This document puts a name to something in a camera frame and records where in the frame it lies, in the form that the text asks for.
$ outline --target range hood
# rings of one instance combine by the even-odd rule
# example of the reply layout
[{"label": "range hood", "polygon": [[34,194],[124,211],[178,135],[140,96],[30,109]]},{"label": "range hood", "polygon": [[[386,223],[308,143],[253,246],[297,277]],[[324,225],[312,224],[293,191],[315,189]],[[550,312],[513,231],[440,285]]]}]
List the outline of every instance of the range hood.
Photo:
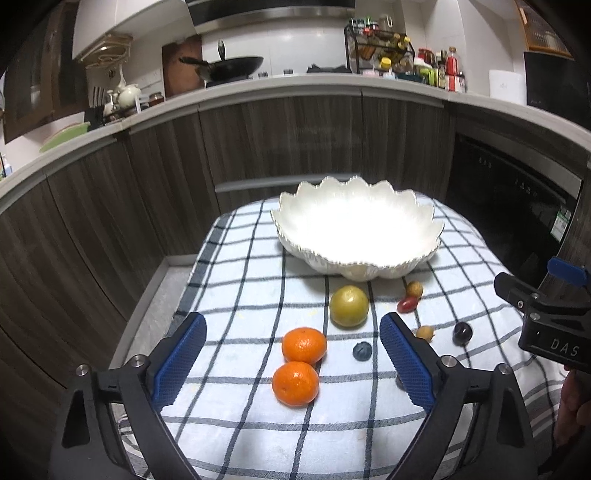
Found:
[{"label": "range hood", "polygon": [[350,18],[355,0],[186,0],[197,33],[277,18]]}]

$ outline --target red bottle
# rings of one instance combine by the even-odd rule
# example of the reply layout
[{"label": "red bottle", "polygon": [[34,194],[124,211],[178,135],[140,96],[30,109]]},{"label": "red bottle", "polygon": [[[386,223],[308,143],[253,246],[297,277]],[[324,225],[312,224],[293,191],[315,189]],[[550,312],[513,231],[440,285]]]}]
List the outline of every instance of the red bottle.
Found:
[{"label": "red bottle", "polygon": [[445,64],[445,73],[447,75],[458,75],[460,73],[460,65],[457,58],[455,47],[449,47],[449,54]]}]

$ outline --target checkered tablecloth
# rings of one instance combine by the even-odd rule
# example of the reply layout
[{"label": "checkered tablecloth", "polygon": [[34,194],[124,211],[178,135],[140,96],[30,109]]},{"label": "checkered tablecloth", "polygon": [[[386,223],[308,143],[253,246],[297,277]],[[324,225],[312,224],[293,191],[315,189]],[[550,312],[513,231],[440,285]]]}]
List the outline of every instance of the checkered tablecloth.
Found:
[{"label": "checkered tablecloth", "polygon": [[[424,295],[414,313],[402,315],[407,325],[434,326],[436,352],[454,355],[466,367],[513,366],[538,460],[550,454],[564,380],[560,366],[518,347],[521,315],[495,295],[493,279],[504,267],[477,230],[445,205],[418,198],[433,203],[436,218],[445,221],[441,248],[405,278],[360,284],[371,308],[365,324],[353,331],[329,319],[330,296],[350,282],[320,275],[285,252],[269,214],[277,199],[244,206],[215,222],[170,330],[195,310],[206,318],[207,342],[175,403],[161,412],[202,478],[385,478],[425,416],[397,387],[378,336],[380,318],[396,310],[411,280],[423,284]],[[458,321],[474,330],[465,348],[452,342]],[[284,363],[281,338],[300,326],[322,331],[328,352],[317,365],[318,398],[308,407],[289,408],[275,399],[271,378]],[[373,346],[367,362],[352,356],[362,340]],[[471,414],[467,406],[439,476],[453,466]],[[150,477],[126,418],[119,426],[136,472]]]}]

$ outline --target wooden cutting board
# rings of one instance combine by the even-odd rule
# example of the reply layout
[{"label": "wooden cutting board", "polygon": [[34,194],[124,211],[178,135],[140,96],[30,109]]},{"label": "wooden cutting board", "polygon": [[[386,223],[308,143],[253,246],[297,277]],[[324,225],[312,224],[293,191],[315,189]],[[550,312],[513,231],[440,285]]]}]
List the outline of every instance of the wooden cutting board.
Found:
[{"label": "wooden cutting board", "polygon": [[162,47],[162,71],[166,98],[205,87],[195,67],[180,63],[182,56],[202,59],[201,35],[193,35],[182,43],[169,43]]}]

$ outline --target scalloped bowl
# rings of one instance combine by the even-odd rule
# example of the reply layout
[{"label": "scalloped bowl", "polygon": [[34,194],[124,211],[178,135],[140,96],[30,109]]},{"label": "scalloped bowl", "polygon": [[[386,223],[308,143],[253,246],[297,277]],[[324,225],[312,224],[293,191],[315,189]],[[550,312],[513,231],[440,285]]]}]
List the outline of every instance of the scalloped bowl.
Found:
[{"label": "scalloped bowl", "polygon": [[271,217],[283,247],[314,270],[368,281],[403,277],[435,254],[444,224],[433,213],[412,190],[396,192],[387,181],[326,177],[282,193]]}]

